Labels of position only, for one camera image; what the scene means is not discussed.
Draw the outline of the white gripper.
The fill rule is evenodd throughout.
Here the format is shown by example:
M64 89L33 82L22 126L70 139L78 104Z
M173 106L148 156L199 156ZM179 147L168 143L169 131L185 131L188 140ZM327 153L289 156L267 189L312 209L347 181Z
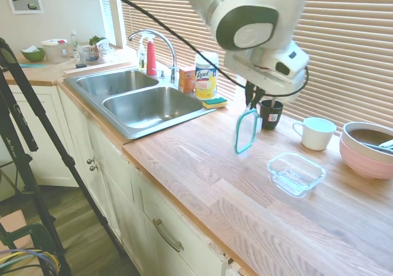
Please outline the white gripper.
M251 54L250 50L226 51L224 56L225 67L247 81L244 89L246 107L253 109L252 101L257 105L264 95L272 98L295 98L304 89L305 68L295 75L279 75L276 71L255 66L247 58L248 54Z

